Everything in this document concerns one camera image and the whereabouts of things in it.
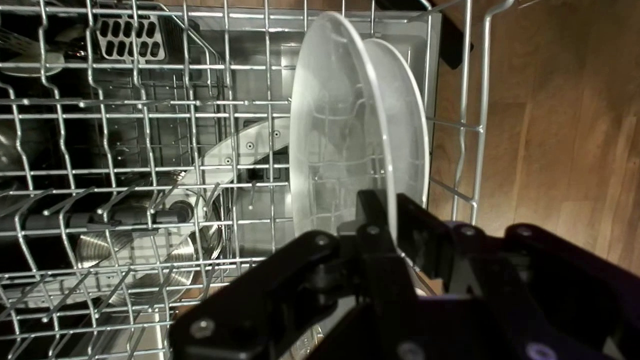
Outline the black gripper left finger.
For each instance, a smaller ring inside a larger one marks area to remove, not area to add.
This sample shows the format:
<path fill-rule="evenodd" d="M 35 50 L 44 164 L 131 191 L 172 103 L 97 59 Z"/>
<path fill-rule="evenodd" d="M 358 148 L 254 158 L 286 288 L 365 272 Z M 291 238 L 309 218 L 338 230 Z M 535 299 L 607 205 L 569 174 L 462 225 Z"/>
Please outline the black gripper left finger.
<path fill-rule="evenodd" d="M 389 210 L 381 191 L 361 191 L 357 194 L 357 225 L 365 236 L 389 236 Z"/>

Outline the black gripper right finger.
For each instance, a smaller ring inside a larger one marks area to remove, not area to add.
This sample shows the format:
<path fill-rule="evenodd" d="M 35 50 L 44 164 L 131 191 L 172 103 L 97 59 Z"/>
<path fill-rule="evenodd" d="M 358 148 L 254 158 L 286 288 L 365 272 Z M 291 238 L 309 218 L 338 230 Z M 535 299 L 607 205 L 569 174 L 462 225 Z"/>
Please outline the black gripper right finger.
<path fill-rule="evenodd" d="M 398 197 L 398 248 L 428 279 L 447 279 L 450 275 L 448 226 L 406 194 Z"/>

